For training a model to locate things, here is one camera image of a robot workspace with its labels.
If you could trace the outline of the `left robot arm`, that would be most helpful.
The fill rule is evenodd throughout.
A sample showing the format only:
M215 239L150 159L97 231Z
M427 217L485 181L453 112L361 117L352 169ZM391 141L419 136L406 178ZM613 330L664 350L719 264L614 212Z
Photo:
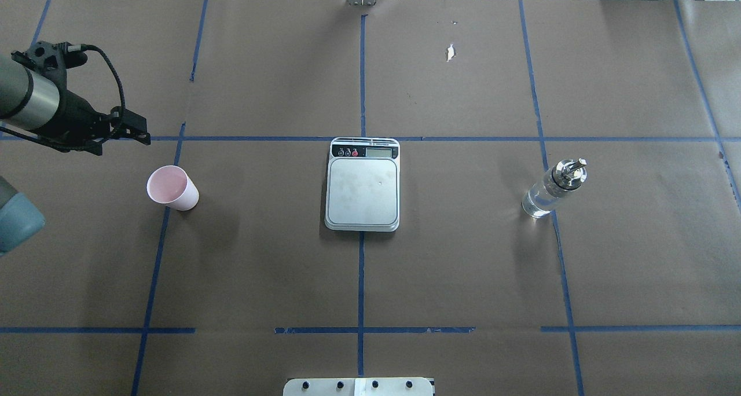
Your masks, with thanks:
M129 138L150 145L146 119L125 107L125 97L108 114L65 86L65 77L36 69L15 52L2 60L2 132L58 152L100 156L108 140ZM7 254L45 227L40 209L5 178L2 182L1 249Z

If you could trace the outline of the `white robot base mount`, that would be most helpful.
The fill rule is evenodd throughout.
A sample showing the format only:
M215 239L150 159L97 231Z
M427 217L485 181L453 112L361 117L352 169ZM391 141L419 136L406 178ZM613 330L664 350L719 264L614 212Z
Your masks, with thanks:
M288 380L283 395L435 395L426 377L336 377Z

